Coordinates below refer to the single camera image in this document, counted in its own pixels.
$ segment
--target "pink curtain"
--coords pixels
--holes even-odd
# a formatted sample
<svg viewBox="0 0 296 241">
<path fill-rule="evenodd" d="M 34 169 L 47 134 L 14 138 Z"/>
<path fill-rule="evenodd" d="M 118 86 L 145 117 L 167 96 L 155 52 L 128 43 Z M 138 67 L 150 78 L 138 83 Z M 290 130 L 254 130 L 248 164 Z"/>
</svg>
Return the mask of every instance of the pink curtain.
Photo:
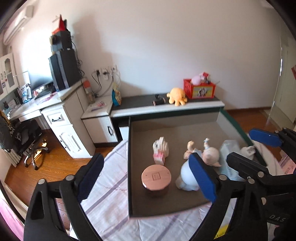
<svg viewBox="0 0 296 241">
<path fill-rule="evenodd" d="M 6 221 L 7 225 L 14 232 L 14 234 L 21 240 L 24 240 L 24 225 L 11 210 L 9 205 L 0 198 L 0 213 Z"/>
</svg>

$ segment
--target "metal screw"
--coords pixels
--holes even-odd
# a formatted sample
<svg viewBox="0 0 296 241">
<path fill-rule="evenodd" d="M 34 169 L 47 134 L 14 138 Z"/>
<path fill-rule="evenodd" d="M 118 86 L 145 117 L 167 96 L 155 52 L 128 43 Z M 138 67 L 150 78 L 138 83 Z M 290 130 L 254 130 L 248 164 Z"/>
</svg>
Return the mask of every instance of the metal screw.
<svg viewBox="0 0 296 241">
<path fill-rule="evenodd" d="M 41 178 L 39 181 L 38 181 L 38 184 L 43 184 L 45 183 L 45 179 L 44 178 Z"/>
<path fill-rule="evenodd" d="M 222 180 L 222 181 L 226 181 L 227 180 L 227 176 L 221 174 L 221 175 L 219 175 L 219 179 Z"/>
<path fill-rule="evenodd" d="M 265 205 L 266 204 L 266 198 L 262 197 L 261 200 L 262 200 L 262 204 Z"/>
<path fill-rule="evenodd" d="M 68 175 L 66 176 L 67 181 L 72 181 L 74 179 L 74 175 Z"/>
<path fill-rule="evenodd" d="M 254 183 L 255 183 L 254 179 L 251 178 L 251 177 L 248 177 L 248 182 L 249 182 L 250 184 L 254 184 Z"/>
<path fill-rule="evenodd" d="M 262 171 L 258 172 L 258 177 L 264 177 L 264 173 Z"/>
</svg>

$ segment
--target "bedsheet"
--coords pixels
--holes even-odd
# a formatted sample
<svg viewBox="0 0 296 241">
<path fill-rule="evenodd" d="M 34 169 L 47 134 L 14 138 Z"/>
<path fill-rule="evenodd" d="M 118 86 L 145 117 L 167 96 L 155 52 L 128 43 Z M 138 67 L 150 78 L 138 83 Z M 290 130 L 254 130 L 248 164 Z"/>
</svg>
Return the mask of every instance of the bedsheet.
<svg viewBox="0 0 296 241">
<path fill-rule="evenodd" d="M 261 143 L 254 142 L 273 175 L 282 175 L 277 160 Z M 187 211 L 142 219 L 128 216 L 128 141 L 120 142 L 105 158 L 103 170 L 89 197 L 81 202 L 91 224 L 103 240 L 187 241 L 195 233 L 211 207 L 211 203 Z M 221 227 L 228 224 L 236 199 L 229 203 Z M 268 223 L 269 240 L 275 226 Z M 77 238 L 72 226 L 70 236 Z"/>
</svg>

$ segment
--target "rose gold lid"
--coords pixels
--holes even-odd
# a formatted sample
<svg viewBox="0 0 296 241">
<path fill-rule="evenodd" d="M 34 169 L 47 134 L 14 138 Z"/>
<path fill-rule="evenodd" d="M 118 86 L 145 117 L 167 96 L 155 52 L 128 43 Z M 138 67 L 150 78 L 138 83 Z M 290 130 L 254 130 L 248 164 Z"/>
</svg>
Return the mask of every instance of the rose gold lid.
<svg viewBox="0 0 296 241">
<path fill-rule="evenodd" d="M 170 184 L 171 180 L 170 171 L 162 165 L 151 165 L 142 173 L 142 183 L 151 191 L 164 189 Z"/>
</svg>

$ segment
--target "red toy crate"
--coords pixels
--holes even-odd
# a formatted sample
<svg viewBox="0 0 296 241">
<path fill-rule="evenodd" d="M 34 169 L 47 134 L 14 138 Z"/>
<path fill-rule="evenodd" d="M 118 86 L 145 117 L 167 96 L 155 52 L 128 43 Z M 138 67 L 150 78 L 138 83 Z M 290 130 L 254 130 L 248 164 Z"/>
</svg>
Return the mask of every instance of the red toy crate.
<svg viewBox="0 0 296 241">
<path fill-rule="evenodd" d="M 191 79 L 184 79 L 184 91 L 189 99 L 206 99 L 214 98 L 216 85 L 213 83 L 200 85 L 192 85 Z"/>
</svg>

